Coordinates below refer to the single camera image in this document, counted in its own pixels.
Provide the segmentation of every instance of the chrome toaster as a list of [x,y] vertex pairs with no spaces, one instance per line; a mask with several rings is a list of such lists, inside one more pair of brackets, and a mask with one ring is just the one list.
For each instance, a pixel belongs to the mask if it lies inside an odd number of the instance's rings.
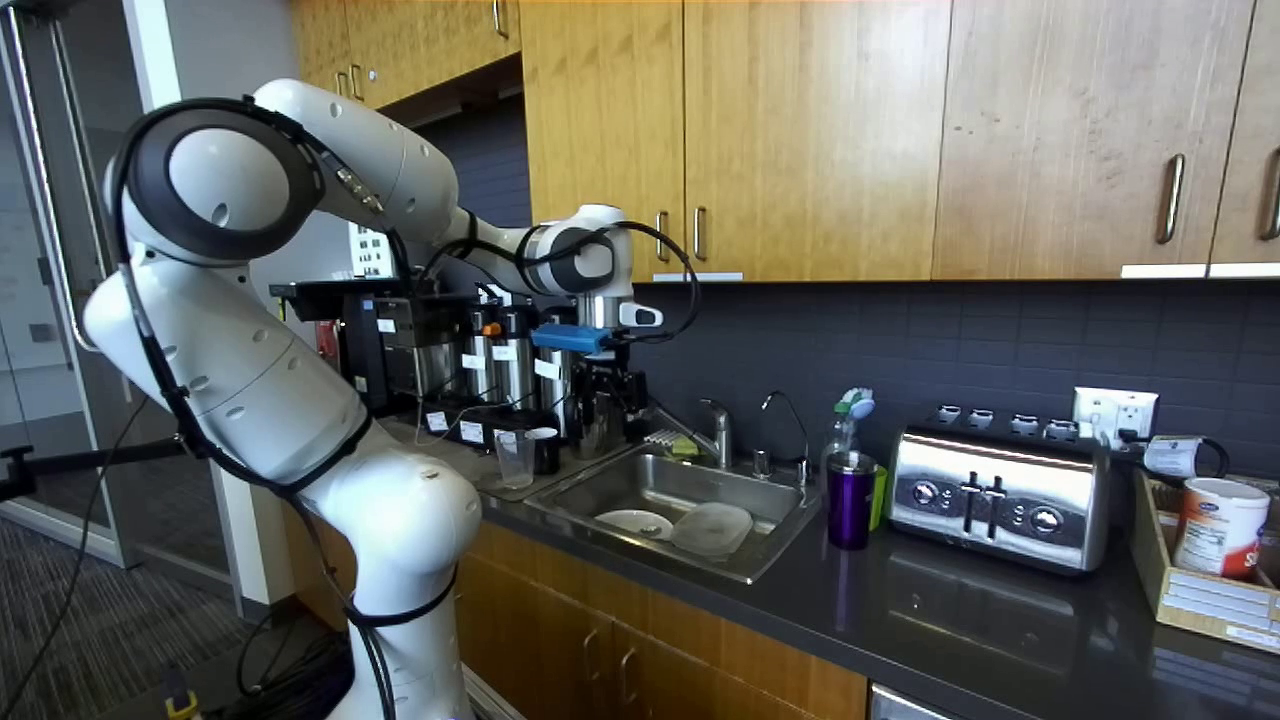
[[1028,416],[924,420],[898,433],[889,525],[1051,572],[1090,572],[1106,547],[1106,457]]

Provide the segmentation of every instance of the stainless steel sink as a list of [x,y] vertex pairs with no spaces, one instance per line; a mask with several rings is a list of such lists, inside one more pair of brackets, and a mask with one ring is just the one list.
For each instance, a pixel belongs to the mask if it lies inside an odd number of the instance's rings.
[[820,506],[792,484],[620,453],[527,496],[546,518],[753,584]]

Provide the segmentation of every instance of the dish soap bottle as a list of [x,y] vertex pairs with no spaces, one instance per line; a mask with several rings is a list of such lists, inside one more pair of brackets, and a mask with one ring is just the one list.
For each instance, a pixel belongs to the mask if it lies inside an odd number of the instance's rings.
[[860,453],[857,423],[871,416],[877,394],[848,389],[835,401],[830,442],[823,457],[826,473],[826,541],[835,547],[862,547],[871,525],[877,458]]

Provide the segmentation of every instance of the kitchen counter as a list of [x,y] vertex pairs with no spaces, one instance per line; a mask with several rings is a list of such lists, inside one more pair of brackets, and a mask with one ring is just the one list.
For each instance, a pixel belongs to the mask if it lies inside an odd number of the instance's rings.
[[1097,577],[1068,578],[898,531],[840,553],[816,515],[757,584],[731,584],[520,499],[483,496],[483,515],[946,714],[1280,712],[1280,656],[1158,627],[1125,541]]

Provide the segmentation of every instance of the wooden cabinet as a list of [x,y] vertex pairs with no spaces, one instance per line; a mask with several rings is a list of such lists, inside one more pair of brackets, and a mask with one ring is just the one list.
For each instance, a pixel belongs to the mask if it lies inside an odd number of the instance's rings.
[[1280,273],[1280,4],[1260,0],[1241,79],[1210,275]]
[[514,55],[514,0],[291,0],[304,79],[371,108]]
[[527,714],[862,714],[862,675],[483,525],[461,646]]
[[[662,224],[701,273],[918,278],[943,0],[524,4],[537,215]],[[634,278],[677,273],[647,238]]]
[[1202,275],[1247,17],[1242,0],[955,0],[933,275]]

